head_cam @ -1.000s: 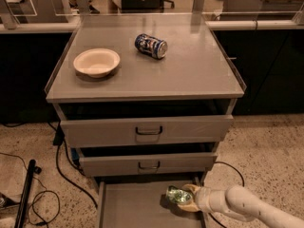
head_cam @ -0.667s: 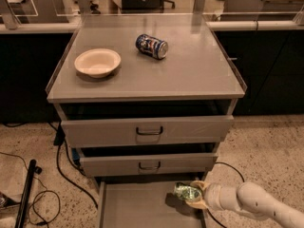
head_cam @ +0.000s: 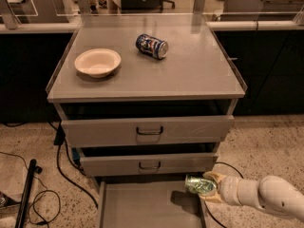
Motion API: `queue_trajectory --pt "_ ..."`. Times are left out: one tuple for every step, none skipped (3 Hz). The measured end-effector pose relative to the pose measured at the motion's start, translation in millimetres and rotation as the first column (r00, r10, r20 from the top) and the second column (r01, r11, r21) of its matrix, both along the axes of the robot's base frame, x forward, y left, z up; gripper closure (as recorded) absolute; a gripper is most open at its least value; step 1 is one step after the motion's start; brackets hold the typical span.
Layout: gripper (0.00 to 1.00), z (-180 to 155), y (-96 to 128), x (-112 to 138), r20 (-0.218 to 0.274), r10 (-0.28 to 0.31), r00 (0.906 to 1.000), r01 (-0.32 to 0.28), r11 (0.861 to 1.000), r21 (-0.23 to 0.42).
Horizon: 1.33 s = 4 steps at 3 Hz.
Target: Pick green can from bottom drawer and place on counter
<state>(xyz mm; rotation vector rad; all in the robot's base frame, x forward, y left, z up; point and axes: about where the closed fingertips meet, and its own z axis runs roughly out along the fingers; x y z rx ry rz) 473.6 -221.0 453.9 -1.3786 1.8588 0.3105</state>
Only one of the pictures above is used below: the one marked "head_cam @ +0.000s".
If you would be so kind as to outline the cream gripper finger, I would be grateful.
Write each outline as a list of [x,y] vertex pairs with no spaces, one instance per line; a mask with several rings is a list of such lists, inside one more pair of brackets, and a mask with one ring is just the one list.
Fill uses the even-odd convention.
[[206,194],[199,194],[202,200],[210,201],[213,203],[222,203],[221,196],[217,190],[212,190]]
[[215,181],[217,184],[220,184],[226,178],[225,175],[213,171],[205,172],[203,177],[207,180]]

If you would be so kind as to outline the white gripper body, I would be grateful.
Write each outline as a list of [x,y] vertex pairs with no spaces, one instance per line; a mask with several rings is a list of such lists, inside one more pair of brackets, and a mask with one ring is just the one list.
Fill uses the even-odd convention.
[[241,206],[238,199],[238,185],[242,178],[226,176],[219,184],[219,193],[221,198],[229,205]]

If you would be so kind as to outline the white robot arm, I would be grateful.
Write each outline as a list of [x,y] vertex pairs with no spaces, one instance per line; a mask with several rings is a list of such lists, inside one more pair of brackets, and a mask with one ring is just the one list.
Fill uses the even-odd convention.
[[278,176],[246,180],[217,172],[206,172],[203,177],[217,184],[217,189],[210,194],[199,194],[204,201],[248,206],[282,219],[304,221],[304,195]]

